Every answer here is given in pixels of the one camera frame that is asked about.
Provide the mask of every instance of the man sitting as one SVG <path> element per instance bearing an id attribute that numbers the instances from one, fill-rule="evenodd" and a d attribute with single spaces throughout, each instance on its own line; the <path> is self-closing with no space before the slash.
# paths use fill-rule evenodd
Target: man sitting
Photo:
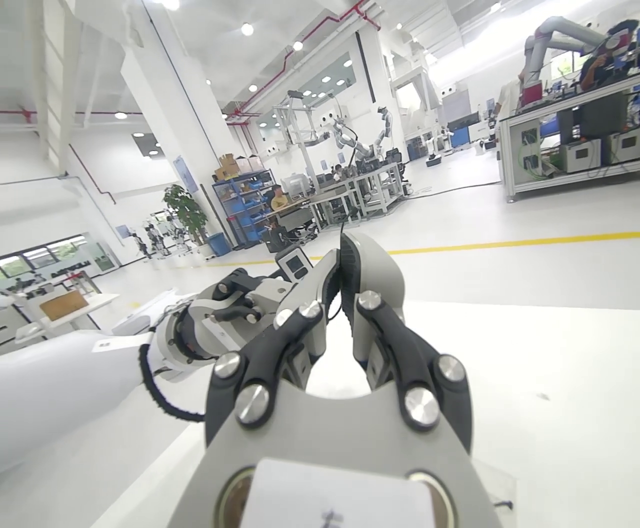
<path id="1" fill-rule="evenodd" d="M 289 205 L 289 199 L 282 192 L 282 187 L 276 185 L 273 187 L 274 197 L 271 200 L 271 208 L 274 211 L 278 209 L 282 209 L 283 207 L 287 207 Z"/>

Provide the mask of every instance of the poster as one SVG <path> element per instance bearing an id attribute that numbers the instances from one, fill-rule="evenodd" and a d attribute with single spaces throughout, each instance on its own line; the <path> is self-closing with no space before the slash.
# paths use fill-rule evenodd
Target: poster
<path id="1" fill-rule="evenodd" d="M 182 180 L 182 183 L 184 183 L 184 187 L 191 194 L 198 191 L 199 190 L 198 184 L 193 179 L 193 176 L 191 176 L 191 173 L 189 172 L 187 164 L 182 159 L 182 156 L 178 156 L 173 162 L 173 165 L 175 169 L 178 171 L 178 174 L 180 175 L 180 179 Z"/>

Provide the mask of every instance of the green plant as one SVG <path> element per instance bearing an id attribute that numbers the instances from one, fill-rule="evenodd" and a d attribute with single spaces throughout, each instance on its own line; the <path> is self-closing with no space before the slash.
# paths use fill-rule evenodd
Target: green plant
<path id="1" fill-rule="evenodd" d="M 193 197 L 178 184 L 174 184 L 164 190 L 163 202 L 167 204 L 169 210 L 184 225 L 191 235 L 191 239 L 198 246 L 204 245 L 207 240 L 207 235 L 204 231 L 207 216 Z"/>

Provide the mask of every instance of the metal bolt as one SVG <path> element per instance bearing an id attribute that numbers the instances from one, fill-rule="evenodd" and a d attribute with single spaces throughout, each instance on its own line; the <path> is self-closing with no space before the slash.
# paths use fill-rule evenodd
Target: metal bolt
<path id="1" fill-rule="evenodd" d="M 216 376 L 225 380 L 233 376 L 240 366 L 240 354 L 238 352 L 227 352 L 222 354 L 213 367 Z"/>
<path id="2" fill-rule="evenodd" d="M 278 330 L 279 327 L 281 327 L 286 322 L 286 320 L 291 317 L 291 314 L 293 314 L 293 312 L 288 308 L 282 310 L 280 313 L 278 313 L 278 315 L 276 315 L 275 319 L 273 320 L 273 327 Z"/>
<path id="3" fill-rule="evenodd" d="M 365 310 L 375 310 L 382 304 L 382 297 L 379 293 L 367 290 L 358 297 L 358 304 Z"/>
<path id="4" fill-rule="evenodd" d="M 449 381 L 459 382 L 465 379 L 465 368 L 457 358 L 442 355 L 438 359 L 438 368 L 442 375 Z"/>
<path id="5" fill-rule="evenodd" d="M 310 303 L 304 303 L 300 307 L 300 313 L 302 317 L 305 319 L 314 319 L 318 316 L 318 314 L 322 311 L 322 307 L 320 303 L 316 300 L 311 301 Z"/>
<path id="6" fill-rule="evenodd" d="M 234 412 L 241 424 L 249 425 L 264 416 L 268 405 L 269 391 L 264 385 L 255 383 L 240 391 L 236 398 Z"/>
<path id="7" fill-rule="evenodd" d="M 410 388 L 404 395 L 404 408 L 421 426 L 432 426 L 440 416 L 440 406 L 433 393 L 424 387 Z"/>

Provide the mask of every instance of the blue storage shelf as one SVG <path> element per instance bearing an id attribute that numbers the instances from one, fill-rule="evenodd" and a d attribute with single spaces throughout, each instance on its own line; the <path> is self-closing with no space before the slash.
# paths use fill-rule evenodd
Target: blue storage shelf
<path id="1" fill-rule="evenodd" d="M 240 247 L 259 243 L 259 233 L 265 229 L 266 214 L 270 212 L 262 192 L 274 185 L 271 169 L 240 174 L 213 184 Z"/>

